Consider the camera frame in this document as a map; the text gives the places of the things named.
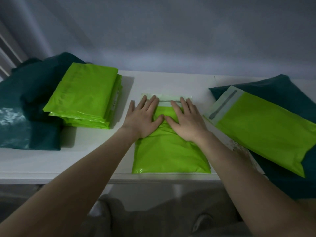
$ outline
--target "folded green package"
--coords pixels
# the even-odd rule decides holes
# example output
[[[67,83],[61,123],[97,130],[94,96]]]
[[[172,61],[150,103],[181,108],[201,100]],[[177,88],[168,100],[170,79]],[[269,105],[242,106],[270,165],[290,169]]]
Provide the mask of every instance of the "folded green package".
[[[242,146],[305,177],[301,162],[316,144],[316,124],[234,86],[204,117]]]
[[[152,94],[145,94],[148,99]],[[179,102],[179,97],[156,95],[160,102],[154,112],[153,120],[164,114],[178,122],[177,115],[170,104]],[[203,152],[192,142],[177,135],[164,121],[156,131],[135,144],[132,173],[211,173],[210,165]]]
[[[73,63],[43,111],[64,119],[64,125],[109,129],[120,95],[118,69]]]

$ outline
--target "person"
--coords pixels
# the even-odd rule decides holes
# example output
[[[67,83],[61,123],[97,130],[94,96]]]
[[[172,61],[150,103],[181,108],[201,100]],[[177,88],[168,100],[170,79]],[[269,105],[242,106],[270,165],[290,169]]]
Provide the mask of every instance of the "person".
[[[131,101],[121,128],[97,149],[66,169],[0,224],[0,236],[73,236],[131,145],[164,121],[196,143],[216,170],[254,236],[316,236],[316,221],[263,175],[209,132],[190,99],[171,102],[179,123],[152,115],[159,99]]]

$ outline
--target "wall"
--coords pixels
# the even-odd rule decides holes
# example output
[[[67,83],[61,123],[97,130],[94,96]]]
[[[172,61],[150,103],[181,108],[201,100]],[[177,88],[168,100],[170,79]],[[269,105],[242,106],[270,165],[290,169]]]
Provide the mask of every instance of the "wall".
[[[316,0],[1,0],[29,56],[121,70],[316,79]]]

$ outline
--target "white table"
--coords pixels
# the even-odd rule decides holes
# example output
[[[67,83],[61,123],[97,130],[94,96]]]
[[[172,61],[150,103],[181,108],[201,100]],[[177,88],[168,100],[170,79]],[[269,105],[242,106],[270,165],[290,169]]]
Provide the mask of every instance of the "white table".
[[[234,77],[216,75],[193,75],[159,72],[119,71],[123,75],[123,94],[119,99],[112,130],[66,127],[62,131],[61,151],[32,151],[0,148],[0,184],[45,184],[73,163],[96,149],[123,124],[130,100],[139,101],[141,93],[192,96],[193,102],[203,113],[214,103],[208,87],[232,85],[262,80],[258,77]],[[316,101],[316,80],[293,80],[293,82]],[[230,139],[207,123],[209,130],[227,145]],[[219,180],[212,174],[153,173],[131,174],[134,159],[132,146],[117,167],[110,183]]]

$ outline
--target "green package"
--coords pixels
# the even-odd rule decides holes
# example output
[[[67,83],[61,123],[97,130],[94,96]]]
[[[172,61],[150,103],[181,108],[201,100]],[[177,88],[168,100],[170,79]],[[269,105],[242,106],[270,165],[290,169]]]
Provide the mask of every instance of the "green package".
[[[73,63],[43,111],[65,125],[108,129],[121,92],[118,69]]]
[[[161,114],[171,116],[178,122],[170,101],[175,100],[181,106],[180,97],[156,95],[160,102],[153,120]],[[135,143],[135,155],[132,173],[211,173],[210,165],[203,152],[192,142],[177,135],[164,121],[156,131]]]
[[[233,86],[204,117],[242,146],[305,177],[301,162],[316,144],[316,124]]]

